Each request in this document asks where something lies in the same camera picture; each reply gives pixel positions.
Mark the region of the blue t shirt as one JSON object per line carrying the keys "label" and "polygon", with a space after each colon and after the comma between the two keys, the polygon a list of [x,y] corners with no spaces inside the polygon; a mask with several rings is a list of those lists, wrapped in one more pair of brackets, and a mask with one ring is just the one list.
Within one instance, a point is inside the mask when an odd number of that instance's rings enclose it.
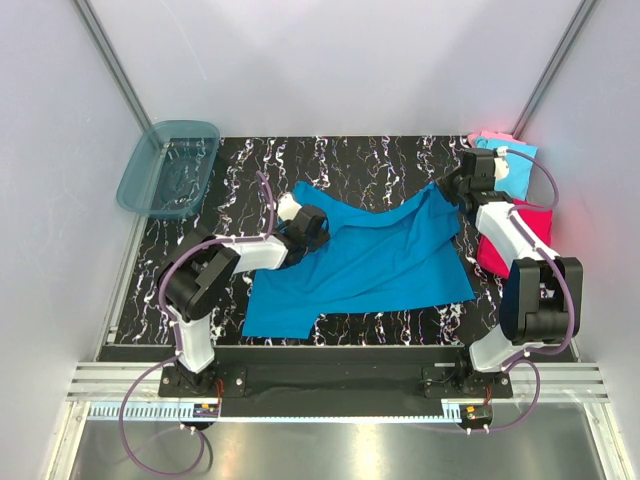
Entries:
{"label": "blue t shirt", "polygon": [[430,183],[392,210],[373,213],[300,182],[294,198],[323,210],[329,241],[298,264],[259,270],[242,333],[306,339],[320,315],[395,312],[475,295],[453,239],[458,210]]}

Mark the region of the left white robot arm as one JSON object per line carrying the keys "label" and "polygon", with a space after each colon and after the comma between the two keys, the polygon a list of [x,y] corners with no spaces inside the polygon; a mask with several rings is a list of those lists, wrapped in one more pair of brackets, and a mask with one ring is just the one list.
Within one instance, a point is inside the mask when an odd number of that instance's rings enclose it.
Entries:
{"label": "left white robot arm", "polygon": [[330,239],[324,211],[289,197],[269,220],[269,230],[257,236],[216,236],[196,228],[158,274],[160,308],[168,315],[176,340],[175,376],[168,384],[179,392],[203,396],[222,390],[209,339],[209,316],[231,278],[292,267]]}

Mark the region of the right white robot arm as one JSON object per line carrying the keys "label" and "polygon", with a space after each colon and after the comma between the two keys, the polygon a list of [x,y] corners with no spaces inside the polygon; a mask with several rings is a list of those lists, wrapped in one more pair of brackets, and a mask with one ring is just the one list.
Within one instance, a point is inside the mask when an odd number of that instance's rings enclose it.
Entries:
{"label": "right white robot arm", "polygon": [[448,384],[478,397],[530,355],[564,352],[580,327],[583,266],[547,246],[522,219],[523,206],[497,189],[509,173],[511,149],[470,148],[436,185],[509,268],[499,323],[458,356]]}

